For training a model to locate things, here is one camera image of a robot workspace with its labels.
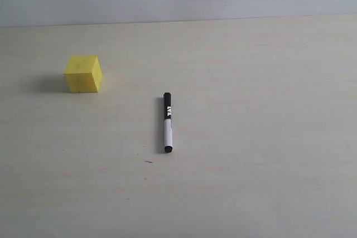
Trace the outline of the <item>black and white whiteboard marker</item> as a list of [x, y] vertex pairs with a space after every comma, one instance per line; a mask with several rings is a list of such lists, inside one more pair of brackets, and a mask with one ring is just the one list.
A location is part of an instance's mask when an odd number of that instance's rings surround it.
[[163, 95], [164, 102], [164, 151], [171, 153], [173, 150], [173, 135], [172, 135], [172, 107], [171, 94], [166, 92]]

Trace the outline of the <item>yellow cube block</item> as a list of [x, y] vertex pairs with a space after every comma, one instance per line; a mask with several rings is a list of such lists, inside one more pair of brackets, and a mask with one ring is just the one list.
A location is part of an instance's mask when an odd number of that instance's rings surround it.
[[71, 93], [97, 93], [103, 79], [96, 55], [72, 56], [64, 75]]

